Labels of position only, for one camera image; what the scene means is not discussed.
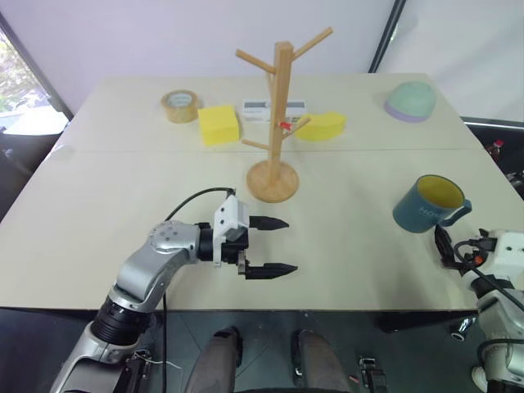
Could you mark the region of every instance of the gray pants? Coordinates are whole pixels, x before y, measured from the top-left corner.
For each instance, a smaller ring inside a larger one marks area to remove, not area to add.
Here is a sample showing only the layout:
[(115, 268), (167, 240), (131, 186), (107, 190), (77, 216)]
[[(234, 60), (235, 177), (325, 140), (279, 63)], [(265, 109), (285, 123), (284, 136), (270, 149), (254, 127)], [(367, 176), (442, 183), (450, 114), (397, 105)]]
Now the gray pants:
[[(304, 387), (349, 392), (348, 378), (329, 343), (306, 330), (297, 338)], [(216, 332), (196, 361), (186, 393), (231, 393), (240, 342), (236, 329)]]

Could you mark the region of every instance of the white wall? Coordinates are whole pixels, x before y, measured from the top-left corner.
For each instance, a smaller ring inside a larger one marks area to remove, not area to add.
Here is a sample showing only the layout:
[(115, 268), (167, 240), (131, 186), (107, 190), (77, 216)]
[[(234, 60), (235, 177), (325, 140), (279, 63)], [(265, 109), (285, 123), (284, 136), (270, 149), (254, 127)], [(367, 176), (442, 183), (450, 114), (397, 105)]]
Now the white wall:
[(0, 11), (76, 112), (109, 75), (261, 75), (239, 47), (271, 62), (335, 33), (294, 65), (297, 74), (366, 72), (393, 0), (0, 0)]
[(524, 120), (524, 2), (408, 0), (379, 72), (429, 74), (460, 115)]

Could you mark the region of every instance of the white table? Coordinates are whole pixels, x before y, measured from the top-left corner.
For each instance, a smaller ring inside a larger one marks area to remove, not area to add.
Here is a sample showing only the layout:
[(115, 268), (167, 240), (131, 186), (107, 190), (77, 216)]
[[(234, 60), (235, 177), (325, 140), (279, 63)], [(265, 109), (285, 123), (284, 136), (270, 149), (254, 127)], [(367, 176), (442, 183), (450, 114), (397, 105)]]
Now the white table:
[[(338, 111), (347, 116), (346, 132), (322, 143), (289, 138), (284, 151), (459, 149), (482, 146), (455, 110), (437, 95), (430, 119), (410, 124), (393, 119), (382, 105), (387, 94), (409, 80), (433, 84), (423, 74), (297, 76), (289, 98), (305, 99), (308, 111)], [(242, 134), (267, 143), (269, 126), (244, 121), (242, 100), (269, 98), (264, 77), (118, 78), (105, 80), (85, 102), (60, 142), (77, 151), (254, 151), (241, 143), (205, 147), (198, 121), (170, 123), (161, 97), (175, 89), (195, 92), (206, 106), (234, 105)]]
[[(244, 177), (263, 153), (56, 151), (0, 226), (0, 305), (96, 309), (122, 262), (184, 197), (233, 186), (253, 215), (291, 227), (251, 230), (253, 263), (299, 269), (271, 281), (245, 281), (236, 267), (184, 267), (168, 291), (172, 309), (466, 309), (474, 296), (456, 272), (439, 266), (432, 232), (407, 233), (391, 210), (420, 174), (456, 181), (473, 212), (450, 229), (454, 240), (477, 229), (524, 230), (524, 206), (481, 150), (298, 151), (284, 159), (300, 188), (277, 205), (252, 198)], [(318, 190), (325, 192), (316, 199)], [(222, 195), (180, 212), (211, 218)]]
[[(312, 111), (341, 111), (348, 125), (331, 141), (286, 141), (282, 157), (300, 175), (300, 188), (276, 205), (246, 190), (246, 172), (264, 153), (239, 142), (206, 148), (197, 122), (169, 123), (158, 102), (170, 89), (190, 88), (206, 105), (238, 106), (263, 97), (263, 78), (107, 80), (0, 224), (0, 306), (97, 309), (121, 264), (174, 206), (202, 188), (229, 186), (253, 215), (291, 225), (251, 230), (252, 263), (299, 269), (247, 282), (235, 266), (187, 266), (168, 290), (170, 308), (473, 308), (458, 273), (439, 266), (432, 232), (405, 232), (391, 210), (421, 174), (450, 177), (471, 199), (473, 212), (450, 229), (455, 241), (480, 227), (524, 230), (524, 205), (442, 96), (421, 124), (381, 110), (376, 96), (410, 79), (427, 77), (295, 78), (292, 97)], [(266, 129), (244, 127), (261, 142)], [(325, 197), (316, 199), (318, 190)], [(178, 219), (211, 220), (223, 198), (198, 198)]]

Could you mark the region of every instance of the wooden mug tree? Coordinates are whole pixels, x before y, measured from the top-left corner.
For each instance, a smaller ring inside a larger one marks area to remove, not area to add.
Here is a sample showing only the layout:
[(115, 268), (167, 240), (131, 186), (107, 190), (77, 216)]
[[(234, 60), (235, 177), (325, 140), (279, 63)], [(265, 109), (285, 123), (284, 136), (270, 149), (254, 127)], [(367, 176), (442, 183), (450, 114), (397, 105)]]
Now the wooden mug tree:
[(253, 165), (247, 172), (247, 186), (254, 197), (266, 202), (282, 202), (289, 199), (298, 189), (298, 174), (285, 162), (280, 161), (282, 141), (297, 129), (309, 123), (305, 118), (293, 128), (286, 121), (287, 94), (291, 78), (291, 63), (309, 51), (333, 32), (325, 29), (303, 47), (293, 52), (288, 41), (275, 43), (274, 63), (266, 62), (237, 49), (237, 56), (266, 72), (271, 96), (271, 118), (269, 121), (269, 145), (242, 139), (242, 143), (269, 151), (267, 160)]

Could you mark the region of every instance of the black cable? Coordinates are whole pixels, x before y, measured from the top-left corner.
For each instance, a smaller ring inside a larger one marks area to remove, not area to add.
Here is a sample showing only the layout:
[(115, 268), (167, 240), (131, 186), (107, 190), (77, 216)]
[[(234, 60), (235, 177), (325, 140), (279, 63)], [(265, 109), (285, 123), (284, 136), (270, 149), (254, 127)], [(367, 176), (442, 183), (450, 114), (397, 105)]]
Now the black cable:
[(467, 267), (467, 269), (472, 270), (477, 274), (478, 277), (482, 278), (484, 281), (486, 281), (488, 284), (490, 284), (494, 289), (502, 293), (504, 296), (508, 298), (508, 300), (512, 301), (516, 307), (518, 307), (522, 312), (524, 312), (524, 305), (515, 298), (511, 293), (506, 291), (504, 288), (502, 288), (496, 281), (492, 280), (491, 278), (487, 277), (483, 272), (481, 272), (479, 269), (477, 269), (473, 264), (468, 263), (463, 256), (460, 255), (459, 248), (462, 246), (475, 246), (475, 243), (469, 240), (458, 242), (453, 247), (453, 252), (457, 256), (457, 258), (460, 259), (460, 261), (464, 264), (464, 266)]
[(516, 338), (495, 338), (494, 340), (484, 341), (477, 348), (478, 363), (480, 363), (482, 367), (484, 367), (484, 357), (482, 356), (482, 352), (484, 352), (486, 347), (492, 346), (493, 344), (524, 344), (524, 340)]
[(162, 327), (162, 393), (167, 392), (167, 300), (162, 296), (162, 317), (164, 326)]
[(199, 197), (202, 194), (206, 194), (207, 192), (215, 192), (215, 191), (225, 191), (228, 196), (229, 195), (235, 195), (235, 190), (228, 187), (213, 187), (213, 188), (207, 188), (205, 190), (199, 191), (191, 195), (188, 199), (186, 199), (184, 202), (182, 202), (180, 205), (178, 205), (166, 218), (165, 221), (169, 221), (173, 218), (174, 215), (178, 213), (180, 209), (182, 209), (189, 201), (192, 201), (196, 197)]
[[(188, 202), (192, 201), (196, 197), (199, 197), (202, 194), (206, 194), (207, 192), (226, 192), (228, 194), (228, 197), (230, 195), (235, 195), (235, 190), (233, 188), (229, 187), (213, 187), (213, 188), (207, 188), (205, 190), (195, 192), (193, 195), (191, 195), (189, 198), (187, 198), (185, 201), (183, 201), (180, 205), (174, 208), (174, 210), (169, 213), (169, 215), (165, 218), (165, 221), (169, 221), (173, 218), (174, 215), (178, 213), (180, 209), (182, 209)], [(164, 296), (162, 297), (162, 316), (164, 319), (164, 326), (162, 327), (162, 393), (167, 392), (167, 300)]]

